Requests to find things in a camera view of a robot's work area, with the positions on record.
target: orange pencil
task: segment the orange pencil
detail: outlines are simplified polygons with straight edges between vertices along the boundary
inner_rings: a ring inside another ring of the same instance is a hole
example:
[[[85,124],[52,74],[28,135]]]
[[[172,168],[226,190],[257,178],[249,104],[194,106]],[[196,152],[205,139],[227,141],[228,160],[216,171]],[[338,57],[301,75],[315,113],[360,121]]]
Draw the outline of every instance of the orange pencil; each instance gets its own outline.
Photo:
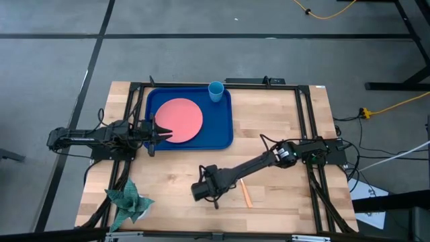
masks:
[[[248,208],[253,207],[253,203],[251,202],[251,198],[249,197],[247,187],[245,186],[245,183],[243,182],[243,179],[241,178],[241,185],[243,190],[243,195],[245,196],[245,201],[247,202]]]

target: wooden table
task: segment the wooden table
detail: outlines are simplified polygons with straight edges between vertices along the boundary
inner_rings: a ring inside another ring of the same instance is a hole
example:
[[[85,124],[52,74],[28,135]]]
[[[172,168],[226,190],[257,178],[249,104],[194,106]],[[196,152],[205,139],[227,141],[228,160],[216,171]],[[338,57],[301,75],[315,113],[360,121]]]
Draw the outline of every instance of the wooden table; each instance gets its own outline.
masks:
[[[115,81],[105,107],[105,123],[121,120],[130,82]],[[140,117],[144,116],[146,96]],[[289,169],[269,167],[244,178],[253,202],[247,208],[240,184],[223,195],[220,209],[204,200],[195,202],[190,186],[197,182],[198,165],[217,164],[234,167],[264,152],[259,134],[275,140],[300,138],[297,106],[293,91],[229,89],[232,99],[234,140],[221,151],[157,151],[149,157],[146,149],[138,150],[132,162],[130,178],[138,191],[155,201],[149,216],[135,224],[127,220],[120,228],[137,231],[205,231],[234,233],[315,233],[312,202],[306,174],[301,162]],[[335,138],[335,129],[327,91],[310,86],[318,134]],[[304,110],[306,102],[302,97]],[[310,130],[305,111],[307,130]],[[95,212],[106,194],[112,161],[102,161],[88,173],[76,225],[82,225]],[[358,230],[345,174],[335,165],[325,167],[331,202],[349,226]],[[116,207],[110,210],[109,225]],[[323,229],[328,230],[324,206],[320,201]]]

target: gray carpet floor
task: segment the gray carpet floor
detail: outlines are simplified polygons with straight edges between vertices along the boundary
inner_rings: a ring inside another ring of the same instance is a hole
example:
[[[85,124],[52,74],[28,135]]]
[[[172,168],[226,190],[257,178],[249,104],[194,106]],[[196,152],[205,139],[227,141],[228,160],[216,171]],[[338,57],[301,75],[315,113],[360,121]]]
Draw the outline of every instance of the gray carpet floor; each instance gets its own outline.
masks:
[[[319,15],[347,4],[301,2]],[[430,26],[414,1],[401,2],[430,53]],[[108,0],[0,0],[0,33],[98,33],[107,6]],[[339,17],[321,21],[288,0],[123,0],[116,1],[107,33],[399,34],[407,29],[392,3],[356,3]],[[0,234],[32,230],[56,157],[46,139],[50,130],[67,125],[94,44],[0,40],[0,147],[27,157],[24,163],[0,162]],[[112,81],[148,81],[149,75],[156,81],[202,83],[281,77],[291,84],[327,86],[333,115],[343,118],[360,107],[376,111],[419,95],[366,91],[363,84],[401,82],[423,67],[409,40],[104,40],[78,128],[97,124]],[[429,98],[363,121],[362,145],[394,152],[425,142]],[[358,143],[358,122],[339,126],[343,138]],[[71,153],[88,155],[89,150]],[[349,151],[348,157],[354,161],[355,153]],[[376,161],[363,159],[361,167]],[[67,160],[47,230],[73,227],[87,166],[85,159]],[[429,188],[425,161],[392,161],[365,174],[371,184],[391,192]]]

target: round plate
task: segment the round plate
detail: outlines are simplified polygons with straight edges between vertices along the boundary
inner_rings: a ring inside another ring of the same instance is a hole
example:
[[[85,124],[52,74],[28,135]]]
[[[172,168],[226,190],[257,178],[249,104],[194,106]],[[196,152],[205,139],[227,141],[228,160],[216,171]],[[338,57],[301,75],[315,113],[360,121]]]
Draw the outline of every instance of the round plate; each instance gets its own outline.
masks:
[[[155,114],[155,122],[172,130],[167,141],[183,143],[192,139],[202,128],[203,114],[199,106],[185,98],[175,98],[165,102]]]

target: blue cup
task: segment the blue cup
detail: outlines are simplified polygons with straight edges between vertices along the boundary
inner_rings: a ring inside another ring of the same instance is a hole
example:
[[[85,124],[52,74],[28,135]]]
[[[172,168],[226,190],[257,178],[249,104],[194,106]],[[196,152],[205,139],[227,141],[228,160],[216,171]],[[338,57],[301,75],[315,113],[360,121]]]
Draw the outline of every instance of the blue cup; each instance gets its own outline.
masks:
[[[224,94],[224,85],[219,81],[213,81],[209,84],[209,97],[213,102],[219,102]]]

